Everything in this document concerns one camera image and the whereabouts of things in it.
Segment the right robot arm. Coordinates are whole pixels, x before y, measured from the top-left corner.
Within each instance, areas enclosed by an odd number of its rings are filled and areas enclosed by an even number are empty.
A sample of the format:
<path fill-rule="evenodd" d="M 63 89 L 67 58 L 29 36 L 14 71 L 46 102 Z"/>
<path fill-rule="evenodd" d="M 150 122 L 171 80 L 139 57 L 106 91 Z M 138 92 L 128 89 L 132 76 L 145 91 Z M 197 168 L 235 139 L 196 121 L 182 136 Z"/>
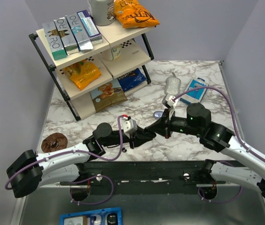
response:
<path fill-rule="evenodd" d="M 196 136 L 200 144 L 207 149 L 227 155 L 243 165 L 232 167 L 205 160 L 204 166 L 197 172 L 202 183 L 234 183 L 255 190 L 265 198 L 265 155 L 246 145 L 232 130 L 213 122 L 210 110 L 202 104 L 190 104 L 186 115 L 186 118 L 177 117 L 173 111 L 165 109 L 162 117 L 145 130 L 166 139 L 170 138 L 173 132 Z"/>

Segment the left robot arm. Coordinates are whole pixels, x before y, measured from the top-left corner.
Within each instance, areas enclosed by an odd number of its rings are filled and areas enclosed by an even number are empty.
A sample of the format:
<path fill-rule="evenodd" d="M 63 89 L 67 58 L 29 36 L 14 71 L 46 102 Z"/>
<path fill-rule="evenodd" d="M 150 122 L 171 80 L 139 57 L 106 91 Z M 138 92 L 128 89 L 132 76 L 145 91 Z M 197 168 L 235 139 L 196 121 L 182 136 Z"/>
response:
<path fill-rule="evenodd" d="M 49 153 L 23 152 L 6 170 L 8 181 L 6 190 L 12 190 L 15 198 L 33 193 L 38 187 L 57 182 L 70 182 L 82 185 L 86 173 L 78 169 L 94 159 L 115 161 L 121 155 L 119 150 L 113 158 L 103 157 L 105 147 L 123 147 L 128 143 L 131 148 L 139 147 L 156 137 L 153 131 L 136 125 L 134 120 L 118 123 L 118 130 L 113 130 L 108 123 L 101 123 L 92 135 L 73 147 Z"/>

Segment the lavender earbud charging case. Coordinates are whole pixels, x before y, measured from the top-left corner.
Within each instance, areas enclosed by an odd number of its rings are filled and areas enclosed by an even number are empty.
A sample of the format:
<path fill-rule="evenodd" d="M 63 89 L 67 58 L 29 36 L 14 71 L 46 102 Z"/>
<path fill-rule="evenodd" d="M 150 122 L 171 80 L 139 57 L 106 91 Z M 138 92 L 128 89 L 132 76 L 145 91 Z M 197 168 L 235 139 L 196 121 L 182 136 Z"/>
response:
<path fill-rule="evenodd" d="M 162 114 L 163 114 L 163 111 L 155 111 L 154 112 L 154 118 L 159 119 L 159 118 L 161 118 Z"/>

